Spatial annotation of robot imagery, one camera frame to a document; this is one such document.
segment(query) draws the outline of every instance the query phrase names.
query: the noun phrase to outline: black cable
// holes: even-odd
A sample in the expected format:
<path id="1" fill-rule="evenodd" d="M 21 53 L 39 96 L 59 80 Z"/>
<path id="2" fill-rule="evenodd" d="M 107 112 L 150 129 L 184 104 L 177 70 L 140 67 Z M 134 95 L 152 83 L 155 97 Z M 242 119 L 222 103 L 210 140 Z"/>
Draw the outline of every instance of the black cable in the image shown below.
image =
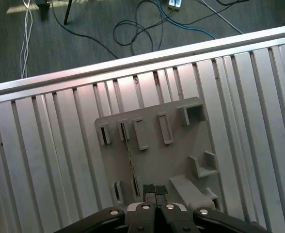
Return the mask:
<path id="1" fill-rule="evenodd" d="M 141 24 L 139 24 L 139 23 L 137 22 L 137 21 L 138 21 L 138 16 L 137 16 L 137 15 L 138 15 L 139 7 L 140 7 L 144 2 L 148 2 L 148 3 L 154 4 L 154 5 L 157 7 L 157 9 L 158 9 L 159 14 L 161 15 L 160 8 L 159 8 L 159 6 L 158 6 L 155 2 L 150 1 L 150 0 L 143 0 L 143 1 L 141 1 L 141 2 L 137 5 L 137 7 L 136 7 L 135 21 L 132 21 L 132 20 L 122 20 L 122 21 L 120 21 L 119 23 L 117 23 L 116 26 L 113 28 L 113 39 L 114 39 L 114 41 L 115 41 L 118 45 L 121 45 L 121 46 L 131 46 L 131 52 L 132 52 L 133 55 L 135 55 L 134 49 L 133 49 L 133 44 L 134 44 L 134 42 L 136 41 L 138 35 L 140 35 L 141 33 L 146 33 L 146 34 L 148 35 L 148 37 L 149 37 L 149 39 L 150 39 L 150 42 L 151 42 L 151 51 L 153 51 L 154 43 L 153 43 L 152 37 L 151 37 L 150 33 L 148 32 L 148 30 L 151 29 L 151 28 L 154 28 L 154 27 L 156 27 L 156 26 L 159 26 L 159 25 L 162 26 L 161 39 L 160 39 L 159 46 L 158 46 L 158 50 L 160 49 L 160 47 L 161 47 L 161 45 L 162 45 L 162 41 L 163 41 L 163 23 L 164 23 L 164 22 L 166 21 L 166 19 L 168 18 L 168 17 L 166 17 L 166 18 L 162 19 L 161 21 L 159 21 L 159 22 L 157 22 L 157 23 L 155 23 L 155 24 L 153 24 L 153 25 L 151 25 L 151 26 L 149 26 L 149 27 L 147 27 L 147 28 L 143 27 Z M 120 27 L 121 25 L 136 26 L 136 33 L 135 33 L 135 35 L 133 36 L 133 38 L 131 39 L 131 41 L 128 42 L 128 43 L 122 43 L 122 42 L 118 41 L 117 38 L 116 38 L 116 31 L 117 31 L 117 28 Z"/>
<path id="2" fill-rule="evenodd" d="M 220 5 L 222 6 L 232 6 L 234 4 L 237 4 L 237 3 L 241 3 L 241 2 L 247 2 L 247 1 L 250 1 L 250 0 L 237 0 L 237 1 L 234 1 L 234 2 L 230 2 L 230 3 L 223 3 L 221 2 L 220 0 L 216 0 Z"/>
<path id="3" fill-rule="evenodd" d="M 90 40 L 93 40 L 95 42 L 97 42 L 99 45 L 101 45 L 103 48 L 105 48 L 112 56 L 114 56 L 114 58 L 118 59 L 118 57 L 112 52 L 110 51 L 109 48 L 107 48 L 103 43 L 101 43 L 99 40 L 95 39 L 94 37 L 91 37 L 91 36 L 88 36 L 88 35 L 83 35 L 83 34 L 79 34 L 79 33 L 75 33 L 71 30 L 69 30 L 68 28 L 66 28 L 63 24 L 60 23 L 60 21 L 57 19 L 56 17 L 56 14 L 55 14 L 55 11 L 54 11 L 54 6 L 53 6 L 53 0 L 51 0 L 51 4 L 52 4 L 52 12 L 53 12 L 53 15 L 54 15 L 54 18 L 56 20 L 56 22 L 63 28 L 65 29 L 66 31 L 68 31 L 69 33 L 73 34 L 73 35 L 76 35 L 76 36 L 80 36 L 80 37 L 84 37 L 84 38 L 88 38 Z"/>

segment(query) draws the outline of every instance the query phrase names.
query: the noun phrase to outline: rectangular slot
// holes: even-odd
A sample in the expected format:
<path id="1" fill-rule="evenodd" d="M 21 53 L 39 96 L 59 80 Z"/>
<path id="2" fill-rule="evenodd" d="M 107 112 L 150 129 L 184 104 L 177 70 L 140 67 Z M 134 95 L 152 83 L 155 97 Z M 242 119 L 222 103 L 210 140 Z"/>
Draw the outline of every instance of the rectangular slot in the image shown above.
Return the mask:
<path id="1" fill-rule="evenodd" d="M 117 182 L 115 182 L 113 184 L 113 187 L 114 187 L 115 197 L 116 197 L 117 201 L 120 201 L 120 194 L 119 194 L 119 191 L 118 191 Z"/>
<path id="2" fill-rule="evenodd" d="M 177 107 L 180 117 L 181 124 L 183 126 L 190 125 L 191 123 L 195 123 L 196 121 L 204 121 L 204 111 L 201 103 L 195 103 L 187 106 Z"/>
<path id="3" fill-rule="evenodd" d="M 118 130 L 119 130 L 119 134 L 120 134 L 120 137 L 121 137 L 121 141 L 124 141 L 125 138 L 127 140 L 130 139 L 128 126 L 127 126 L 127 120 L 126 119 L 118 121 Z"/>
<path id="4" fill-rule="evenodd" d="M 121 181 L 115 181 L 111 187 L 114 192 L 115 201 L 118 204 L 123 204 L 124 198 L 123 198 L 122 189 L 121 189 Z"/>
<path id="5" fill-rule="evenodd" d="M 109 136 L 108 124 L 103 124 L 99 126 L 99 142 L 101 145 L 108 145 L 111 143 L 111 138 Z"/>
<path id="6" fill-rule="evenodd" d="M 163 136 L 163 142 L 165 145 L 171 144 L 174 142 L 172 128 L 169 124 L 166 113 L 159 113 L 158 120 L 160 122 L 161 132 Z"/>
<path id="7" fill-rule="evenodd" d="M 105 130 L 104 130 L 103 127 L 101 127 L 100 130 L 101 130 L 102 135 L 103 135 L 104 144 L 106 145 L 107 144 L 107 139 L 106 139 L 106 135 L 105 135 Z"/>
<path id="8" fill-rule="evenodd" d="M 137 142 L 140 150 L 146 150 L 149 148 L 147 134 L 146 134 L 146 124 L 143 121 L 143 118 L 137 118 L 133 120 Z"/>
<path id="9" fill-rule="evenodd" d="M 139 193 L 138 182 L 137 182 L 137 179 L 136 179 L 134 174 L 133 174 L 132 183 L 133 183 L 133 187 L 134 187 L 134 191 L 135 191 L 135 197 L 139 198 L 140 197 L 140 193 Z"/>
<path id="10" fill-rule="evenodd" d="M 215 204 L 216 210 L 220 210 L 219 201 L 218 199 L 212 199 L 213 203 Z"/>

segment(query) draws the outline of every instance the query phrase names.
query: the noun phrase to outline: screw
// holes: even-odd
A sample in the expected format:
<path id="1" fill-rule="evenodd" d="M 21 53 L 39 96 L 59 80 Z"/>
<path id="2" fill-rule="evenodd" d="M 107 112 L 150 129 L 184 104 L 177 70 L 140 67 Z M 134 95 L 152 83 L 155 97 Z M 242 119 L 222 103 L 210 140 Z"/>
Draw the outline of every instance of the screw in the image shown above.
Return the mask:
<path id="1" fill-rule="evenodd" d="M 190 227 L 184 227 L 184 228 L 182 228 L 182 229 L 183 229 L 184 232 L 189 232 L 189 231 L 191 230 Z"/>
<path id="2" fill-rule="evenodd" d="M 111 210 L 111 211 L 110 211 L 110 214 L 111 214 L 111 215 L 117 215 L 118 213 L 119 213 L 118 210 Z"/>
<path id="3" fill-rule="evenodd" d="M 204 210 L 204 209 L 202 209 L 202 210 L 200 210 L 200 214 L 202 214 L 202 215 L 208 215 L 208 210 Z"/>
<path id="4" fill-rule="evenodd" d="M 174 207 L 174 205 L 172 205 L 172 204 L 168 204 L 168 205 L 166 205 L 166 208 L 169 209 L 169 210 L 172 210 L 172 209 L 175 208 L 175 207 Z"/>

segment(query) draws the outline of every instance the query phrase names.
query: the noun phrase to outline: tangled cables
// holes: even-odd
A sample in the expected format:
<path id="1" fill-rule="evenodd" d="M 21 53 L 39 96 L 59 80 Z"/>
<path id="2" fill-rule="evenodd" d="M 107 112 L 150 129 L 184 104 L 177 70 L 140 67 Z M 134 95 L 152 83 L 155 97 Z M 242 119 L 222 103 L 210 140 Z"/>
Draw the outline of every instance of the tangled cables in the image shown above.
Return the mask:
<path id="1" fill-rule="evenodd" d="M 30 37 L 31 37 L 31 32 L 32 32 L 32 13 L 30 10 L 30 4 L 31 0 L 23 0 L 23 4 L 26 7 L 26 14 L 25 14 L 25 19 L 24 19 L 24 35 L 23 35 L 23 44 L 22 44 L 22 49 L 20 53 L 20 71 L 21 71 L 21 78 L 27 78 L 27 60 L 29 56 L 29 43 L 30 43 Z M 31 19 L 31 24 L 29 26 L 28 24 L 28 18 L 30 16 Z"/>

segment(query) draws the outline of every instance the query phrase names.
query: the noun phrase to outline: black pole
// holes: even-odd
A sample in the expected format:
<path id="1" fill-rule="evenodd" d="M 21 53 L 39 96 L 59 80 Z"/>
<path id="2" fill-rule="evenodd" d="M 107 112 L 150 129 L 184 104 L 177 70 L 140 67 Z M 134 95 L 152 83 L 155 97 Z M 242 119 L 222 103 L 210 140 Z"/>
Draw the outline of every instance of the black pole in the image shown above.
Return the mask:
<path id="1" fill-rule="evenodd" d="M 66 15 L 65 15 L 65 19 L 64 19 L 64 25 L 67 24 L 67 20 L 68 20 L 68 16 L 69 16 L 69 12 L 70 12 L 70 8 L 71 8 L 71 3 L 73 2 L 73 0 L 69 0 L 68 1 L 68 6 L 67 6 L 67 10 L 66 10 Z"/>

